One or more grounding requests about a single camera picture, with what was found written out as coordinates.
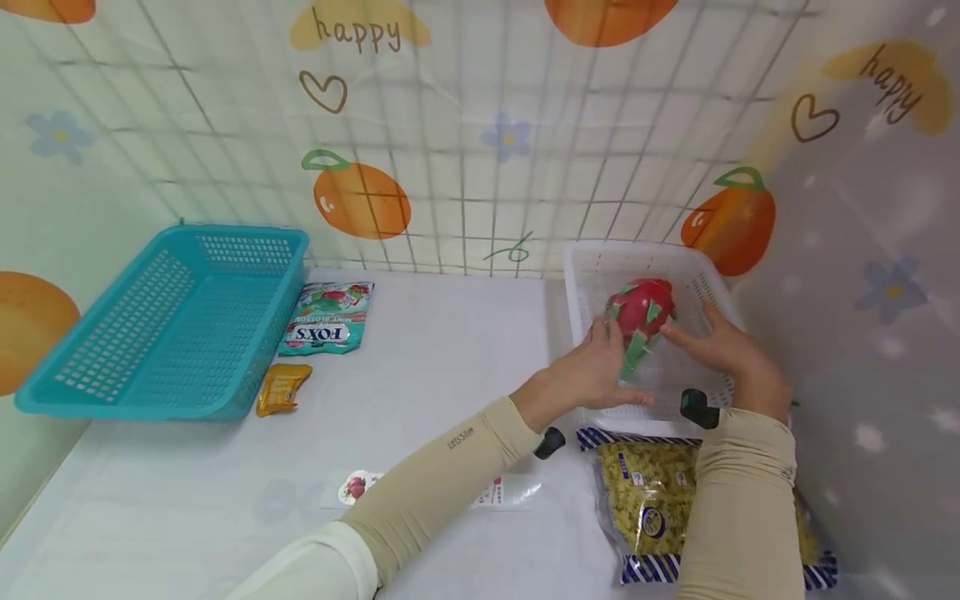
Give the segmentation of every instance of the red dragon fruit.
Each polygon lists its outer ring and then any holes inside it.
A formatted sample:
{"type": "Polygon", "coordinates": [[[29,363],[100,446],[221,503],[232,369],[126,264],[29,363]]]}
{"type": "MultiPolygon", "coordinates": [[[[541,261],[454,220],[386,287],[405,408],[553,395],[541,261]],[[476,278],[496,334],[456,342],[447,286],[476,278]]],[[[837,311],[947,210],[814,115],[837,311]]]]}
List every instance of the red dragon fruit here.
{"type": "Polygon", "coordinates": [[[621,379],[633,373],[667,318],[673,316],[676,319],[675,310],[673,286],[666,279],[635,279],[610,297],[607,314],[620,325],[626,349],[621,379]]]}

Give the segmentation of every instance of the wall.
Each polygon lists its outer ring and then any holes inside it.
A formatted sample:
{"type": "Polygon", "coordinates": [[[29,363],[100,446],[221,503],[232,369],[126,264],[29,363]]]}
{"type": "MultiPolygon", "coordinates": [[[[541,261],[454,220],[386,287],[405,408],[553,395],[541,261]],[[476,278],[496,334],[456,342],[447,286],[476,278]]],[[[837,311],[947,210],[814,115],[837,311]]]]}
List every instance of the wall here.
{"type": "Polygon", "coordinates": [[[151,214],[155,192],[31,50],[31,27],[0,12],[0,540],[86,427],[20,414],[12,391],[171,221],[151,214]]]}
{"type": "Polygon", "coordinates": [[[777,225],[733,290],[796,387],[798,485],[841,557],[841,588],[955,597],[960,11],[848,2],[829,17],[749,152],[777,225]],[[804,101],[802,141],[791,114],[805,94],[814,114],[835,113],[811,119],[804,101]]]}

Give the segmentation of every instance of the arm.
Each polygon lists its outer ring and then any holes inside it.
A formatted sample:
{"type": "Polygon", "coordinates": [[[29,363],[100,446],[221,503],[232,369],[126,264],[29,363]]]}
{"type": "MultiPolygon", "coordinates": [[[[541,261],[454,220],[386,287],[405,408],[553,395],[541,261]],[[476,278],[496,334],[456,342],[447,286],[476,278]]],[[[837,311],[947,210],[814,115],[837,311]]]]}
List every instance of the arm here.
{"type": "Polygon", "coordinates": [[[616,321],[597,318],[580,346],[405,458],[339,521],[280,551],[228,600],[370,600],[491,480],[533,452],[557,417],[577,406],[652,401],[617,387],[621,340],[616,321]]]}
{"type": "Polygon", "coordinates": [[[678,600],[801,600],[804,576],[794,508],[797,463],[786,427],[791,392],[742,331],[705,304],[702,340],[663,334],[704,364],[733,375],[732,407],[704,438],[686,530],[678,600]]]}

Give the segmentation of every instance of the black clip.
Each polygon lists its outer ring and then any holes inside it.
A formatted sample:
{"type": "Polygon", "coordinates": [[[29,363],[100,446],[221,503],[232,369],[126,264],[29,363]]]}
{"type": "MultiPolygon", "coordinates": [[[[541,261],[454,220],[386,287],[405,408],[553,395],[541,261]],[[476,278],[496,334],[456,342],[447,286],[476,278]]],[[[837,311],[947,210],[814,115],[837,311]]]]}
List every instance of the black clip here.
{"type": "Polygon", "coordinates": [[[554,452],[566,445],[566,438],[556,427],[547,427],[543,432],[543,441],[534,450],[534,456],[542,461],[550,458],[554,452]]]}
{"type": "Polygon", "coordinates": [[[707,406],[707,395],[689,388],[680,396],[680,414],[704,429],[714,429],[720,424],[720,409],[707,406]]]}

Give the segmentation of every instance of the white sleeve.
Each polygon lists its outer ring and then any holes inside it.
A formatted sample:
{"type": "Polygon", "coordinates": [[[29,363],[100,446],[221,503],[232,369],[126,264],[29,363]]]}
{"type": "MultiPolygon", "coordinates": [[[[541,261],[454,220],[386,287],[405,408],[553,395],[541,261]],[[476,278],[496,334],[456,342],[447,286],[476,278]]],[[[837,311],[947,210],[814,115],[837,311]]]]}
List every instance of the white sleeve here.
{"type": "Polygon", "coordinates": [[[277,552],[226,600],[371,600],[376,584],[370,548],[333,521],[277,552]]]}

